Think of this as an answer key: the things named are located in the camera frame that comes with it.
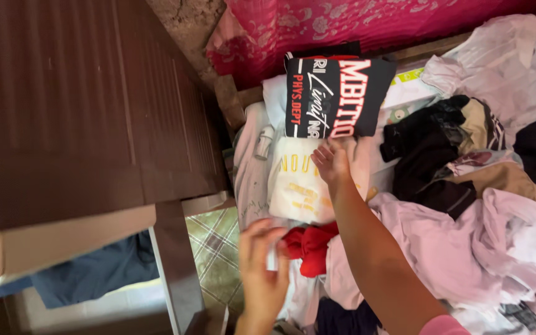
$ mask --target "tiled floor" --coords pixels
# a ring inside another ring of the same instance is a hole
[[[206,307],[226,305],[231,314],[240,314],[243,289],[238,269],[237,209],[194,215],[185,221]]]

